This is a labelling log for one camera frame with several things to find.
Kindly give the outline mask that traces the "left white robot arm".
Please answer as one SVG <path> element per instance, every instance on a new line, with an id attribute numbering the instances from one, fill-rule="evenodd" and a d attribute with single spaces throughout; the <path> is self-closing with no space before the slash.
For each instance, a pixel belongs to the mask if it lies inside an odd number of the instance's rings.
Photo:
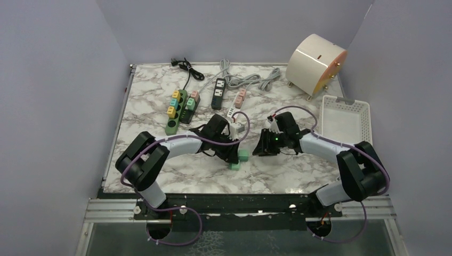
<path id="1" fill-rule="evenodd" d="M 230 123 L 215 114 L 208 123 L 181 134 L 156 138 L 147 131 L 139 133 L 116 160 L 115 168 L 121 173 L 121 184 L 134 189 L 148 203 L 147 211 L 153 218 L 163 218 L 168 206 L 157 177 L 167 160 L 212 150 L 214 156 L 226 163 L 239 162 L 241 141 L 230 138 L 224 130 L 232 130 Z"/>

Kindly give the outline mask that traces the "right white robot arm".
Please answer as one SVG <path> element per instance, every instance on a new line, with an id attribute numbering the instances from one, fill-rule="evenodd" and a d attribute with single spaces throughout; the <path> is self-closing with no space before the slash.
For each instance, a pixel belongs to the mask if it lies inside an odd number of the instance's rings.
<path id="1" fill-rule="evenodd" d="M 289 148 L 296 154 L 311 154 L 337 164 L 340 180 L 309 194 L 307 205 L 312 216 L 322 216 L 330 205 L 361 202 L 387 191 L 390 178 L 369 142 L 348 145 L 324 138 L 312 129 L 301 130 L 289 112 L 269 119 L 272 127 L 262 129 L 254 156 L 275 156 L 282 148 Z"/>

